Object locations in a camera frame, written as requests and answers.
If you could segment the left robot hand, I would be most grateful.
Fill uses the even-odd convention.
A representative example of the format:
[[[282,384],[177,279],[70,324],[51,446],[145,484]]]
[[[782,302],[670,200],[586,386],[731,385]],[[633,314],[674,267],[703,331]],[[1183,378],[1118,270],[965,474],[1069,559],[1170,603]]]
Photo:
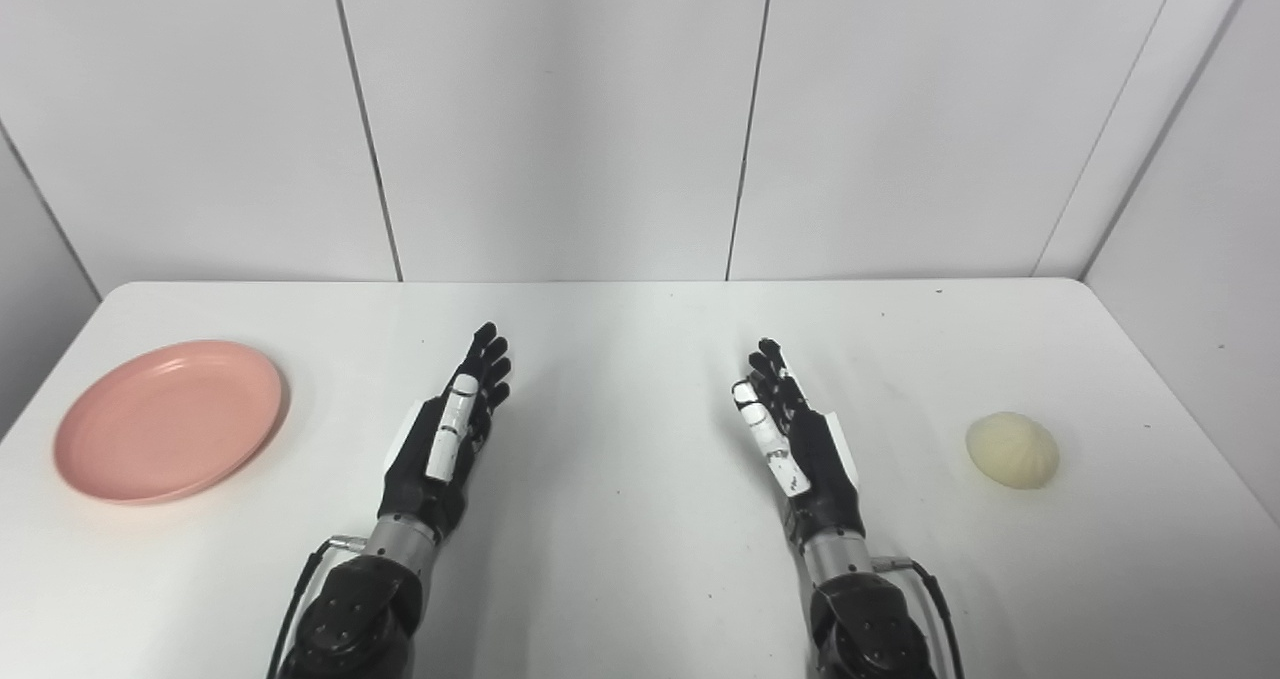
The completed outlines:
[[[472,337],[444,389],[411,411],[385,470],[379,518],[411,519],[435,542],[448,538],[467,506],[467,487],[495,410],[509,397],[508,340],[492,322]]]

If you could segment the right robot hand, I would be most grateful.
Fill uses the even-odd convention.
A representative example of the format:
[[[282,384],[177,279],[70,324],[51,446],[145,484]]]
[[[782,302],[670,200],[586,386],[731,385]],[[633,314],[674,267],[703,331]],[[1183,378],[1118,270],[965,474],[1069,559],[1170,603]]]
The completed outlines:
[[[810,405],[774,340],[760,338],[748,365],[731,396],[782,492],[788,542],[801,548],[824,533],[864,538],[856,473],[832,416]]]

